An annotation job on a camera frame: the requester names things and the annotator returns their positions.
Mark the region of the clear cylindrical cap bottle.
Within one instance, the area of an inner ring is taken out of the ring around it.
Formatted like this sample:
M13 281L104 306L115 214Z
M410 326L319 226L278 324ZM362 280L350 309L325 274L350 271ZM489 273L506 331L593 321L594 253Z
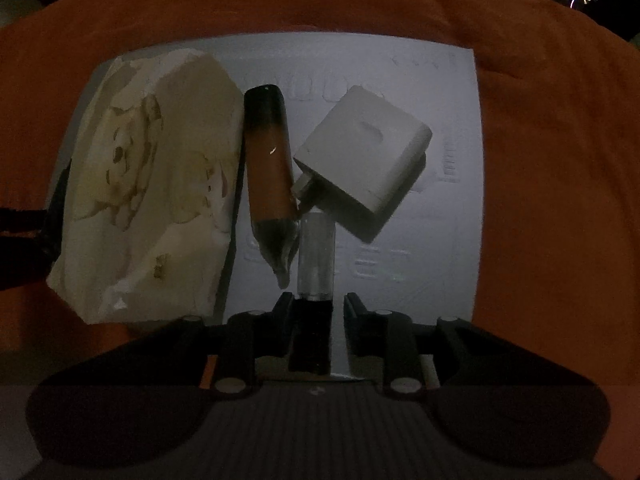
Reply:
M309 301L329 301L334 293L335 223L311 211L300 222L297 292Z

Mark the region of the white square charger box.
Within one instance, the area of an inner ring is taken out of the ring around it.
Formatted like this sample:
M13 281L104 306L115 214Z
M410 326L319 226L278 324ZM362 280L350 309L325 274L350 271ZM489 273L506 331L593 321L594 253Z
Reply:
M292 192L364 242L374 240L426 165L432 130L353 86L294 154Z

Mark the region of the black object at left edge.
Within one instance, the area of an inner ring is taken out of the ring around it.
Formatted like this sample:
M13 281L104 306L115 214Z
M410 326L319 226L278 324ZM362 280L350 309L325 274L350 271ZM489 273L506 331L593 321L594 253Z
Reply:
M47 210L1 208L1 289L43 280L52 266L52 223Z

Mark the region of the cream cartoon tissue pack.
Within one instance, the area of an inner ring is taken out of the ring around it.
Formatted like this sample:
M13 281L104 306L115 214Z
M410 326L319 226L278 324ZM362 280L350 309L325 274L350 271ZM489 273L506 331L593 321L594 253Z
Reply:
M242 92L208 53L110 65L79 123L48 278L84 322L213 312L243 115Z

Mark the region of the white embossed plastic board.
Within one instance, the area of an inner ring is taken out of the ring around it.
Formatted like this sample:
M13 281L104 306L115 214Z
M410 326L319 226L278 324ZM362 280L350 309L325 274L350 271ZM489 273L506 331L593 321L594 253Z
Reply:
M353 86L424 120L426 156L382 214L367 224L344 200L335 214L335 295L430 324L473 313L483 224L483 136L473 53L408 38L280 32L207 38L242 89L276 84L292 141L301 144Z

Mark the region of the amber brown tube bottle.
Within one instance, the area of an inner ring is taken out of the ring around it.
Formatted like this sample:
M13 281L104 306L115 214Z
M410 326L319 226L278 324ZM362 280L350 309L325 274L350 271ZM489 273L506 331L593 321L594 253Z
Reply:
M243 141L250 223L262 258L282 289L298 239L290 137L282 92L263 84L244 94Z

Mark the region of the orange fuzzy cloth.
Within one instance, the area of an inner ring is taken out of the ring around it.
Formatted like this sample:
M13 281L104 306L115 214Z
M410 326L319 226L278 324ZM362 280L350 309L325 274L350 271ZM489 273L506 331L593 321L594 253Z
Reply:
M470 48L485 207L475 321L582 373L639 473L639 53L551 0L60 0L1 33L1 203L39 209L94 68L153 44L342 30Z

